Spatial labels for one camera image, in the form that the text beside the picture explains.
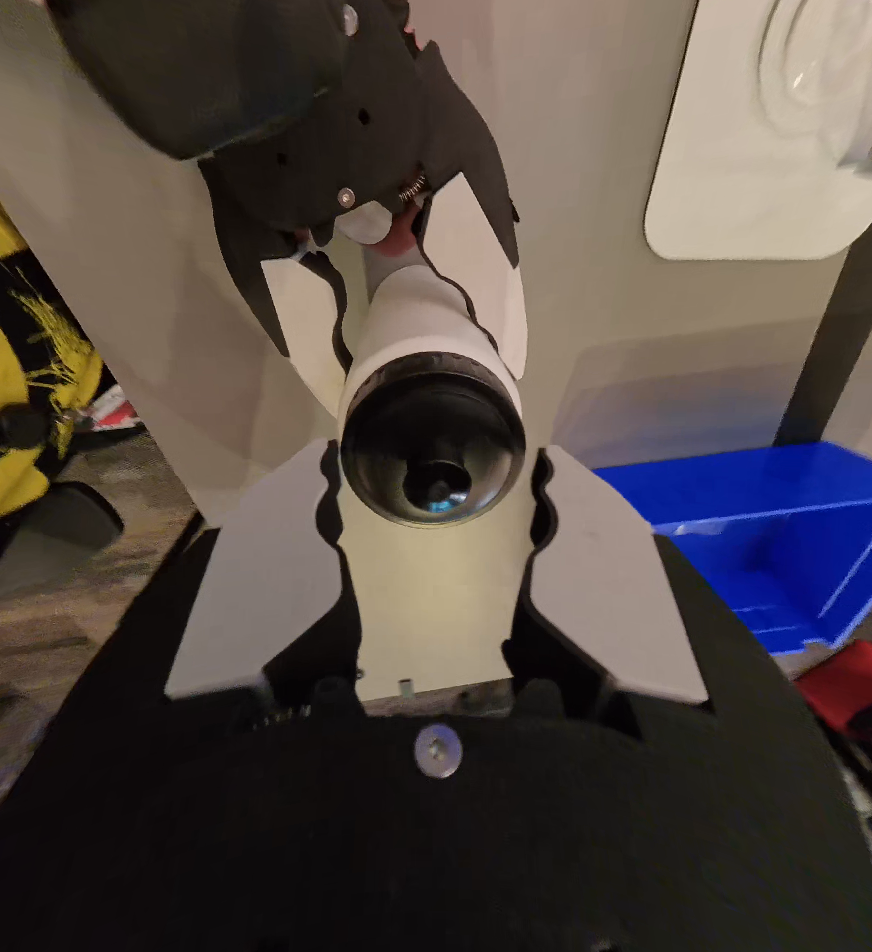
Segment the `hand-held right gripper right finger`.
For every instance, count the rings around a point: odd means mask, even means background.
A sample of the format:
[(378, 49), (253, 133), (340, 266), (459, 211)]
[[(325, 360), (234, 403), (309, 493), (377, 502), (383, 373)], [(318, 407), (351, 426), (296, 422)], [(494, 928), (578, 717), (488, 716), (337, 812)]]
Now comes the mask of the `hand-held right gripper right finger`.
[(709, 698), (649, 523), (558, 446), (532, 472), (531, 553), (501, 646), (516, 698), (547, 692), (566, 715), (638, 695)]

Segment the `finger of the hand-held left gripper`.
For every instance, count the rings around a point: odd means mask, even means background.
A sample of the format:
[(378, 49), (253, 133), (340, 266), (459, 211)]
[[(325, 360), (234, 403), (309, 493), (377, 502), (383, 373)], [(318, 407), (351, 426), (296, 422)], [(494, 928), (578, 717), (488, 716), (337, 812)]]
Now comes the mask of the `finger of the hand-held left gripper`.
[(418, 245), (430, 268), (463, 292), (472, 320), (521, 380), (528, 344), (521, 268), (509, 261), (465, 175), (430, 195)]
[(344, 275), (324, 250), (299, 250), (263, 261), (263, 279), (283, 334), (287, 359), (318, 403), (342, 421), (353, 353), (345, 334)]

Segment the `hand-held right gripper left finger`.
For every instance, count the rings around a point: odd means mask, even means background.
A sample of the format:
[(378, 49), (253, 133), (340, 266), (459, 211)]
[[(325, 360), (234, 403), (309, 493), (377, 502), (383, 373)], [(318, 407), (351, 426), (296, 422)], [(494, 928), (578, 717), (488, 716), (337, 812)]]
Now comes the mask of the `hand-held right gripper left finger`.
[(300, 707), (316, 685), (358, 679), (361, 624), (340, 546), (335, 441), (316, 440), (253, 484), (224, 517), (165, 692), (249, 689)]

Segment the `white bottle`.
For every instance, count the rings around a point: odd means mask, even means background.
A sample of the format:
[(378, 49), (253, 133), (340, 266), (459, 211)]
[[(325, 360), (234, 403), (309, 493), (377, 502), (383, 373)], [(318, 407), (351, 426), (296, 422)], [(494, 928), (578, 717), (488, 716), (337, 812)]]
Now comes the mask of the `white bottle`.
[(338, 426), (344, 425), (358, 389), (377, 370), (409, 355), (441, 352), (484, 367), (523, 415), (515, 379), (484, 331), (469, 319), (463, 294), (427, 266), (412, 266), (389, 274), (371, 300), (338, 404)]

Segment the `blue plastic bin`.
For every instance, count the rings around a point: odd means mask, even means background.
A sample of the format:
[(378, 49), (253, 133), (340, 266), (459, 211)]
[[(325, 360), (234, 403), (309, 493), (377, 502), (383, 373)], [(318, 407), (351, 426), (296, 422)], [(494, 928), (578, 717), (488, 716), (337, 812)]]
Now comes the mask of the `blue plastic bin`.
[(872, 458), (819, 442), (593, 472), (773, 656), (839, 649), (872, 609)]

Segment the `black bottle lid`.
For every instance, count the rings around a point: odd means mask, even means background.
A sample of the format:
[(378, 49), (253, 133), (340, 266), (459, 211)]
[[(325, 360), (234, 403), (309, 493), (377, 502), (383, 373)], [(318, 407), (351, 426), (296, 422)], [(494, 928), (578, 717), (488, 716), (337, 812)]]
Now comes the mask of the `black bottle lid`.
[(521, 474), (525, 429), (502, 378), (464, 355), (407, 354), (345, 405), (339, 462), (357, 498), (409, 527), (471, 520)]

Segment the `red container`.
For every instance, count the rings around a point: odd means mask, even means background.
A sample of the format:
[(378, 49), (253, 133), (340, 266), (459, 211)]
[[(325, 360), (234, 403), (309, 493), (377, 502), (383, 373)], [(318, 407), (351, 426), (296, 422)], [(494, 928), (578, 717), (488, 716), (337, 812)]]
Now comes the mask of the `red container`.
[(856, 718), (872, 709), (872, 642), (857, 640), (794, 679), (811, 711), (836, 734), (860, 738)]

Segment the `black yellow printed shirt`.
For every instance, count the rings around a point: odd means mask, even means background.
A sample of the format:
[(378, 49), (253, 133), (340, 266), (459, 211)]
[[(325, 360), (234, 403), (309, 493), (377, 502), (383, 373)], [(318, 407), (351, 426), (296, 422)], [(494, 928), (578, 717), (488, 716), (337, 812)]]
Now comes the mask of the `black yellow printed shirt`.
[(0, 520), (46, 494), (114, 383), (0, 203)]

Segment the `clear round stand foot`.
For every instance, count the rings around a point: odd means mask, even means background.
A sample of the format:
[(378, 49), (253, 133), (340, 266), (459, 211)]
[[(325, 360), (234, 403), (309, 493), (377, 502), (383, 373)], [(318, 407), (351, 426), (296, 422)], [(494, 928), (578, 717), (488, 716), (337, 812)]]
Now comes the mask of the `clear round stand foot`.
[(773, 2), (757, 55), (768, 127), (872, 181), (872, 1)]

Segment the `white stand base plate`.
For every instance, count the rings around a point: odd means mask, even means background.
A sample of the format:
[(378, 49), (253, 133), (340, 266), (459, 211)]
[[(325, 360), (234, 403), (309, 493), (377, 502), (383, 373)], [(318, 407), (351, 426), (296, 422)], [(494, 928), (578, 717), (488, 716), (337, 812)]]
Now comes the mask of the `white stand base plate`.
[(673, 261), (820, 260), (872, 222), (872, 181), (765, 123), (757, 90), (773, 2), (698, 2), (644, 214)]

